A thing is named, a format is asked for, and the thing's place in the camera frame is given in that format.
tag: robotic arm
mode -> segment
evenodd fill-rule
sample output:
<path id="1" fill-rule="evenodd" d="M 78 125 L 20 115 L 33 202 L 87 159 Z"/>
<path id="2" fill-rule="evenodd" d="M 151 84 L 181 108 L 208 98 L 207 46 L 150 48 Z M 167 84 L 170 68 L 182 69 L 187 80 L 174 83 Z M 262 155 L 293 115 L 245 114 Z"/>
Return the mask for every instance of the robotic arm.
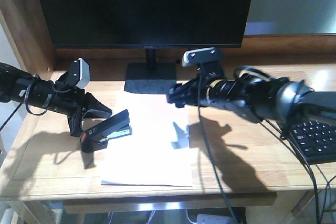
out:
<path id="1" fill-rule="evenodd" d="M 130 121 L 127 110 L 111 117 L 112 110 L 91 93 L 85 93 L 84 87 L 89 81 L 89 65 L 81 58 L 73 61 L 69 71 L 55 83 L 0 62 L 0 102 L 24 103 L 33 115 L 43 115 L 48 110 L 66 115 L 70 135 L 81 137 L 82 151 L 90 153 L 106 148 L 106 137 L 127 127 Z M 28 105 L 45 111 L 34 114 Z M 95 118 L 106 120 L 83 132 L 82 120 Z"/>
<path id="2" fill-rule="evenodd" d="M 286 134 L 290 125 L 318 120 L 336 125 L 336 92 L 314 92 L 304 81 L 286 77 L 275 79 L 248 66 L 237 67 L 235 80 L 228 80 L 220 63 L 223 53 L 217 48 L 187 51 L 184 67 L 197 65 L 197 76 L 176 84 L 167 95 L 176 107 L 200 105 L 229 110 L 247 121 L 275 120 Z"/>

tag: sheet of paper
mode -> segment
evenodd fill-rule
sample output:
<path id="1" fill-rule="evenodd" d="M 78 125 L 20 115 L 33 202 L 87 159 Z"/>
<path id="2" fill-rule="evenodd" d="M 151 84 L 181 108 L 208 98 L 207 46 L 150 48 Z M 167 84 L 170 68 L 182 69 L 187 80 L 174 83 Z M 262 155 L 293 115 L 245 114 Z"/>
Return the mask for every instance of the sheet of paper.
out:
<path id="1" fill-rule="evenodd" d="M 121 91 L 113 113 L 124 109 L 132 135 L 109 141 L 101 183 L 191 186 L 187 108 L 165 95 Z"/>

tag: wire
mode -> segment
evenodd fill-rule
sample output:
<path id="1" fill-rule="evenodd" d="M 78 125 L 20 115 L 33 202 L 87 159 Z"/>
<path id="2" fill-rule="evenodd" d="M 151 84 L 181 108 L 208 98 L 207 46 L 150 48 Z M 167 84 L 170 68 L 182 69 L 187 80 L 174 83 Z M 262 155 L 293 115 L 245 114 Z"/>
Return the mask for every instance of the wire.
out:
<path id="1" fill-rule="evenodd" d="M 47 113 L 48 110 L 45 110 L 39 114 L 35 114 L 33 113 L 32 111 L 30 111 L 29 109 L 29 106 L 28 106 L 28 102 L 29 102 L 29 95 L 30 95 L 30 90 L 31 88 L 33 87 L 33 85 L 39 81 L 41 78 L 38 74 L 35 74 L 33 76 L 33 81 L 29 84 L 29 86 L 27 87 L 26 89 L 26 93 L 25 93 L 25 98 L 24 98 L 24 101 L 25 101 L 25 106 L 26 106 L 26 111 L 29 113 L 29 114 L 32 114 L 32 115 L 44 115 L 45 113 Z"/>
<path id="2" fill-rule="evenodd" d="M 198 119 L 199 119 L 199 122 L 200 122 L 199 124 L 201 126 L 202 136 L 203 136 L 205 146 L 206 146 L 206 149 L 207 149 L 207 152 L 208 152 L 208 155 L 209 155 L 209 160 L 211 162 L 212 168 L 213 168 L 215 176 L 216 176 L 216 180 L 217 180 L 217 183 L 218 183 L 218 186 L 219 186 L 219 189 L 220 189 L 220 193 L 221 193 L 221 195 L 224 199 L 226 207 L 229 209 L 229 211 L 232 215 L 232 218 L 234 219 L 234 223 L 238 224 L 238 221 L 237 221 L 236 216 L 233 212 L 230 201 L 228 200 L 228 198 L 227 198 L 227 196 L 226 196 L 226 194 L 225 194 L 225 192 L 222 188 L 221 181 L 219 180 L 219 176 L 218 176 L 218 173 L 217 173 L 217 170 L 216 170 L 215 161 L 214 161 L 213 154 L 212 154 L 212 151 L 211 151 L 211 148 L 210 148 L 209 140 L 208 140 L 207 135 L 206 135 L 203 118 L 201 116 L 201 83 L 202 83 L 202 75 L 200 74 L 200 82 L 199 82 L 198 91 L 197 91 L 197 111 L 198 111 Z"/>
<path id="3" fill-rule="evenodd" d="M 6 124 L 10 121 L 10 119 L 13 117 L 13 115 L 16 113 L 16 111 L 21 107 L 22 103 L 20 103 L 15 110 L 10 114 L 10 116 L 6 119 L 6 121 L 1 125 L 0 131 L 6 126 Z"/>
<path id="4" fill-rule="evenodd" d="M 53 92 L 55 92 L 55 93 L 67 93 L 67 92 L 71 91 L 71 89 L 67 89 L 67 90 L 64 90 L 64 91 L 57 90 L 57 89 L 55 89 L 53 83 L 51 83 L 51 89 L 52 89 Z"/>
<path id="5" fill-rule="evenodd" d="M 151 220 L 152 220 L 153 217 L 154 217 L 154 214 L 155 214 L 155 210 L 153 210 L 153 211 L 151 212 L 151 214 L 149 215 L 149 218 L 148 218 L 148 221 L 146 222 L 146 224 L 150 224 Z"/>
<path id="6" fill-rule="evenodd" d="M 287 148 L 289 148 L 289 146 L 287 146 L 287 144 L 285 144 L 279 137 L 276 137 L 278 140 L 280 140 L 280 142 L 285 145 Z M 317 189 L 317 183 L 316 183 L 316 178 L 314 175 L 313 170 L 311 169 L 311 166 L 308 164 L 307 160 L 305 159 L 305 157 L 303 156 L 303 154 L 299 151 L 299 149 L 292 144 L 291 140 L 288 138 L 287 141 L 289 143 L 291 143 L 292 148 L 296 151 L 295 157 L 300 161 L 300 163 L 303 165 L 303 167 L 305 168 L 306 172 L 308 173 L 312 183 L 313 183 L 313 188 L 314 188 L 314 197 L 315 197 L 315 216 L 316 216 L 316 223 L 317 224 L 321 224 L 321 220 L 320 220 L 320 209 L 319 209 L 319 193 L 318 193 L 318 189 Z"/>
<path id="7" fill-rule="evenodd" d="M 107 214 L 107 223 L 112 224 L 113 212 Z"/>
<path id="8" fill-rule="evenodd" d="M 197 224 L 197 222 L 192 222 L 191 219 L 189 218 L 189 215 L 188 215 L 188 209 L 185 210 L 185 214 L 187 216 L 187 220 L 191 223 L 191 224 Z"/>
<path id="9" fill-rule="evenodd" d="M 280 133 L 280 134 L 282 133 L 281 130 L 280 130 L 278 127 L 276 127 L 270 120 L 265 119 L 265 121 L 266 121 L 269 125 L 271 125 L 272 128 L 275 129 L 278 133 Z"/>
<path id="10" fill-rule="evenodd" d="M 322 218 L 323 218 L 323 213 L 324 213 L 324 209 L 325 209 L 325 203 L 326 203 L 326 200 L 327 200 L 327 188 L 330 186 L 330 183 L 336 178 L 336 175 L 333 176 L 326 184 L 326 187 L 325 187 L 325 192 L 324 192 L 324 201 L 323 201 L 323 206 L 322 206 L 322 213 L 321 213 L 321 221 L 322 221 Z M 331 190 L 329 190 L 330 192 L 330 195 L 329 195 L 329 200 L 330 200 L 330 206 L 329 206 L 329 210 L 330 210 L 330 214 L 331 214 L 331 219 L 333 221 L 333 223 L 335 223 L 334 221 L 334 218 L 333 218 L 333 214 L 332 214 L 332 202 L 331 202 Z"/>

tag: computer monitor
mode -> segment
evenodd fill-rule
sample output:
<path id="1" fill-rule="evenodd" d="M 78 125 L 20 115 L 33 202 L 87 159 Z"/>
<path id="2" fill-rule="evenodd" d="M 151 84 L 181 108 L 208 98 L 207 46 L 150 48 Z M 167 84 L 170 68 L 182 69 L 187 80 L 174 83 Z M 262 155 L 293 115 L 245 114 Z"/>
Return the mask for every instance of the computer monitor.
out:
<path id="1" fill-rule="evenodd" d="M 250 1 L 40 0 L 56 48 L 146 49 L 147 66 L 126 76 L 136 93 L 167 93 L 176 79 L 174 64 L 156 64 L 156 49 L 240 47 Z"/>

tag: black keyboard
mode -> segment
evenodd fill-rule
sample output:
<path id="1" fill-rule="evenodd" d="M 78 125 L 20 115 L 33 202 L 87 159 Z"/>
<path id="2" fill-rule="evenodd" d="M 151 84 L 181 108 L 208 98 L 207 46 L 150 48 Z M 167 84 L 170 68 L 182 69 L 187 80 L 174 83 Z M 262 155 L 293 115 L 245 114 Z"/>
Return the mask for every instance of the black keyboard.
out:
<path id="1" fill-rule="evenodd" d="M 294 144 L 308 164 L 336 161 L 336 127 L 330 124 L 308 121 L 290 130 Z"/>

